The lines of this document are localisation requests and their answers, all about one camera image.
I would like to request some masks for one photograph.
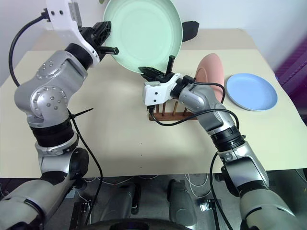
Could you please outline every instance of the white wall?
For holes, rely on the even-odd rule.
[[[200,28],[242,28],[254,39],[272,69],[284,61],[307,35],[306,0],[173,0],[182,21],[198,21]],[[104,4],[78,0],[83,25],[101,21]],[[9,75],[8,52],[18,30],[39,16],[43,0],[0,0],[0,86]],[[25,32],[14,52],[15,63],[50,24],[40,22]]]

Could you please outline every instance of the pink plate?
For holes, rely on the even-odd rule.
[[[224,86],[224,70],[220,58],[212,53],[205,56],[199,63],[195,78],[197,82],[219,83]],[[218,86],[211,86],[216,99],[222,100],[223,90]]]

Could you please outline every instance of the wooden peg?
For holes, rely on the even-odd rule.
[[[166,106],[166,102],[163,103],[162,116],[164,116],[164,114],[165,114],[165,106]]]
[[[184,116],[186,115],[187,110],[188,110],[187,108],[184,109],[184,111],[183,111]]]
[[[175,114],[176,114],[177,106],[178,106],[178,102],[175,102],[175,106],[174,106],[174,110],[173,110],[173,116],[175,116]]]

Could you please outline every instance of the white cable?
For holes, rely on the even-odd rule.
[[[96,180],[97,179],[97,177],[94,177],[94,179],[92,179],[91,181],[88,181],[88,180],[86,180],[86,179],[84,179],[86,182],[93,182],[94,180]]]
[[[105,183],[105,184],[108,184],[108,185],[119,185],[119,184],[122,184],[122,183],[125,183],[125,182],[127,182],[127,181],[131,180],[132,178],[134,178],[134,176],[132,176],[132,177],[128,178],[127,180],[124,180],[124,181],[118,182],[118,183],[116,183],[116,184],[109,183],[109,182],[106,182],[106,181],[102,181],[102,183]]]
[[[299,175],[299,177],[307,184],[307,180],[304,179],[304,177],[298,172],[297,169],[295,169],[296,173]]]
[[[5,197],[5,195],[2,193],[2,184],[0,183],[0,193],[1,193],[1,195],[3,196],[3,197]]]
[[[88,200],[87,200],[87,199],[85,199],[83,196],[81,196],[81,195],[80,195],[80,193],[79,193],[78,189],[76,189],[76,192],[77,192],[77,194],[79,195],[79,197],[80,197],[81,199],[85,200],[85,201],[88,203]]]
[[[207,183],[207,180],[208,180],[208,174],[207,174],[204,183],[203,183],[203,184],[200,184],[200,185],[196,185],[196,184],[193,184],[193,183],[188,179],[188,177],[187,177],[186,174],[184,174],[184,176],[186,177],[186,179],[188,180],[188,182],[191,183],[191,185],[193,185],[194,187],[203,187],[203,186]]]
[[[2,192],[2,184],[0,183],[0,194],[3,196],[3,197],[6,197],[8,194],[10,194],[8,191],[4,191],[6,193],[6,195],[3,194]]]
[[[156,176],[153,176],[153,177],[150,177],[150,178],[146,178],[146,177],[143,177],[143,176],[138,176],[144,180],[151,180],[151,179],[154,179],[154,178],[157,178],[159,175],[156,175]]]
[[[203,195],[203,196],[198,196],[198,195],[196,195],[196,194],[194,193],[193,189],[192,189],[192,183],[191,183],[191,179],[190,179],[190,174],[188,174],[188,177],[189,177],[188,181],[189,181],[189,185],[190,185],[191,192],[193,193],[193,195],[194,195],[196,198],[204,198],[204,197],[206,197],[207,195],[210,194],[211,189],[209,190],[209,192],[207,192],[207,193],[206,193],[205,195]]]
[[[81,199],[83,199],[83,200],[86,201],[86,203],[87,203],[87,205],[88,205],[88,208],[91,209],[90,202],[89,202],[87,199],[85,199],[83,196],[80,195],[78,189],[76,189],[76,192],[77,192],[77,194],[79,195],[79,197],[80,197]],[[90,224],[92,224],[92,214],[90,214]]]

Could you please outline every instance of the plate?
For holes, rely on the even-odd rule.
[[[226,84],[227,94],[240,107],[251,111],[272,109],[278,100],[273,86],[265,79],[251,74],[238,73]]]
[[[131,71],[148,66],[165,72],[168,57],[180,51],[182,24],[170,0],[111,0],[103,21],[112,23],[106,46],[117,47],[113,58]]]
[[[195,81],[218,83],[224,86],[224,70],[222,62],[215,53],[208,54],[199,63]],[[211,86],[218,101],[222,100],[223,90],[219,86]]]

